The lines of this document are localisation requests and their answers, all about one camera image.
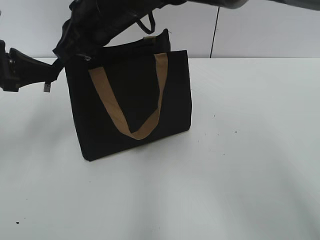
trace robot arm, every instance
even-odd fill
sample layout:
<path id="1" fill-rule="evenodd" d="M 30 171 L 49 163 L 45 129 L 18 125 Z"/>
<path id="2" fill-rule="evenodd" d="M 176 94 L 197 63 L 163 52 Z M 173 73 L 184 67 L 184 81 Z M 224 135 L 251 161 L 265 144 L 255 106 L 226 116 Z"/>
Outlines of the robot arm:
<path id="1" fill-rule="evenodd" d="M 271 0 L 312 10 L 320 10 L 319 0 Z M 11 48 L 5 51 L 5 42 L 0 40 L 0 88 L 18 92 L 19 88 L 45 82 L 46 90 L 58 78 L 60 71 L 73 56 L 92 58 L 98 49 L 134 23 L 150 34 L 154 32 L 154 9 L 166 5 L 181 5 L 187 0 L 74 0 L 69 6 L 71 18 L 62 27 L 62 37 L 53 50 L 58 57 L 53 65 L 32 59 Z M 201 4 L 235 9 L 247 0 L 190 0 Z M 149 15 L 151 30 L 140 22 Z"/>

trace black strap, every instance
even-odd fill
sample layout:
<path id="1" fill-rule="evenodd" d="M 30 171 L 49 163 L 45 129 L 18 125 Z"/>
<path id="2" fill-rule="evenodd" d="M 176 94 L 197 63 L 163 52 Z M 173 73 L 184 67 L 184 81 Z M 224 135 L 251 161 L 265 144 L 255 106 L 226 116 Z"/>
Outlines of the black strap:
<path id="1" fill-rule="evenodd" d="M 139 25 L 139 27 L 146 33 L 146 34 L 153 34 L 156 31 L 156 20 L 153 15 L 153 13 L 149 13 L 149 20 L 150 20 L 150 25 L 151 25 L 151 30 L 148 29 L 141 20 L 138 20 L 136 23 Z"/>

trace white tabletop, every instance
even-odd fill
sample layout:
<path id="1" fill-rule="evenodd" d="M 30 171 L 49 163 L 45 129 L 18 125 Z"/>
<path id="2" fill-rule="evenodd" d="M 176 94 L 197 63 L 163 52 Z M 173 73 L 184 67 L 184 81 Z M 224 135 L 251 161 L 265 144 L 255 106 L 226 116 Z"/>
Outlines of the white tabletop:
<path id="1" fill-rule="evenodd" d="M 64 73 L 0 92 L 0 239 L 320 239 L 319 66 L 190 59 L 191 130 L 94 162 Z"/>

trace bag handle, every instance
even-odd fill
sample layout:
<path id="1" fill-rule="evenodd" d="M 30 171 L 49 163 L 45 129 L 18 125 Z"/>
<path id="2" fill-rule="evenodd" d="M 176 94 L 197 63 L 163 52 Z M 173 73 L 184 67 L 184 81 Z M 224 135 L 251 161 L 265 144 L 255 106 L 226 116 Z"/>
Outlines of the bag handle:
<path id="1" fill-rule="evenodd" d="M 112 90 L 105 69 L 98 67 L 89 70 L 94 87 L 114 125 L 122 134 L 135 140 L 145 139 L 159 124 L 163 95 L 168 77 L 168 55 L 166 53 L 160 53 L 155 54 L 154 57 L 159 84 L 158 107 L 136 132 L 131 132 L 129 129 L 128 122 Z"/>

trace black canvas bag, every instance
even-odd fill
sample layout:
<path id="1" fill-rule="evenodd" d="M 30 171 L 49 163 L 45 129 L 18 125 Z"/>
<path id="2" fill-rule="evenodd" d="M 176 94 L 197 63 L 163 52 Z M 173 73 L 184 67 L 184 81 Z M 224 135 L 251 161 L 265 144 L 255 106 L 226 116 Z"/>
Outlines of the black canvas bag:
<path id="1" fill-rule="evenodd" d="M 104 47 L 89 62 L 74 57 L 65 71 L 77 136 L 88 161 L 191 126 L 188 55 L 170 52 L 168 30 Z"/>

